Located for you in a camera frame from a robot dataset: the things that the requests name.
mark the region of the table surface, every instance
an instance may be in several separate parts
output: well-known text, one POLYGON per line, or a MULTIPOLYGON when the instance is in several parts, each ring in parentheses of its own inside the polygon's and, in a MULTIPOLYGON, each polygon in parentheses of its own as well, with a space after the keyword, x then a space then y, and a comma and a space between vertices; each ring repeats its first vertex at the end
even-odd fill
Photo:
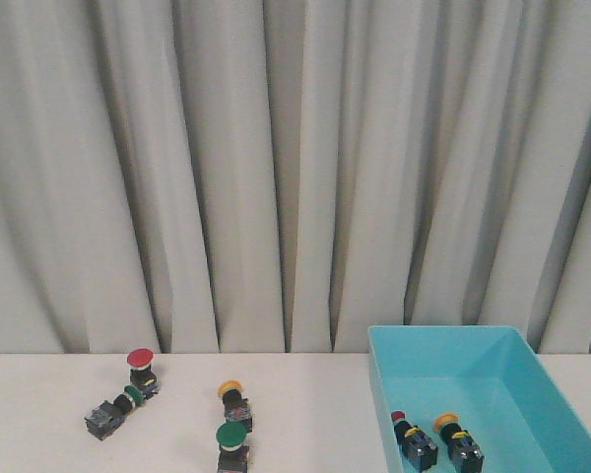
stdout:
MULTIPOLYGON (((591 432, 591 355, 541 360, 591 432)), ((160 394, 101 442, 83 418, 128 382, 123 355, 0 355, 0 472, 214 472, 230 378, 254 412, 250 473, 386 471, 367 355, 156 355, 153 369, 160 394)))

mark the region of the white table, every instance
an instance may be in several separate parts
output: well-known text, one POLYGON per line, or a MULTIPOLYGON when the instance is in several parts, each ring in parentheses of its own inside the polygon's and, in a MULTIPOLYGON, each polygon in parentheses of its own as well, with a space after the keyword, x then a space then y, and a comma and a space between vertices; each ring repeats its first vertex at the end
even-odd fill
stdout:
MULTIPOLYGON (((591 356, 542 361, 591 431, 591 356)), ((254 411, 250 473, 386 471, 367 355, 156 355, 162 391, 113 436, 84 416, 128 383, 123 355, 0 355, 0 472, 215 472, 219 384, 254 411)))

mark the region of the white curtain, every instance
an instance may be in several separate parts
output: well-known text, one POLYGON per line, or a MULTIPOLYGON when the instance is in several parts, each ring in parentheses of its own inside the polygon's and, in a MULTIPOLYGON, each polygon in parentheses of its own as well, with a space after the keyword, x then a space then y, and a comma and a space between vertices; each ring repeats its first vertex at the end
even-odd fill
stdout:
POLYGON ((0 352, 591 352, 591 0, 0 0, 0 352))

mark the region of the light blue plastic tray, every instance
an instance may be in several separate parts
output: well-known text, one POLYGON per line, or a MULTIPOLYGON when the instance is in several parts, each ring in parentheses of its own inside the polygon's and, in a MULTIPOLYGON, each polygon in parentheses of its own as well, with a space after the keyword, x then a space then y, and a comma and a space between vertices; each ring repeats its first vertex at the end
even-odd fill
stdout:
POLYGON ((394 438, 396 410, 437 443, 428 473, 455 473, 431 428, 445 411, 456 412, 480 445, 483 473, 591 473, 591 436, 514 328, 373 326, 368 333, 390 473, 416 471, 394 438))

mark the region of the curtain fold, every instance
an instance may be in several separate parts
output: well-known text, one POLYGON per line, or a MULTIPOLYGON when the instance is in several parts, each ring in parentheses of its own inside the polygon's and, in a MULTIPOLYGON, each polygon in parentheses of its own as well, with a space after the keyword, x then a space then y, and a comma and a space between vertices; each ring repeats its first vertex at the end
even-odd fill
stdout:
POLYGON ((0 1, 0 352, 591 352, 591 1, 0 1))

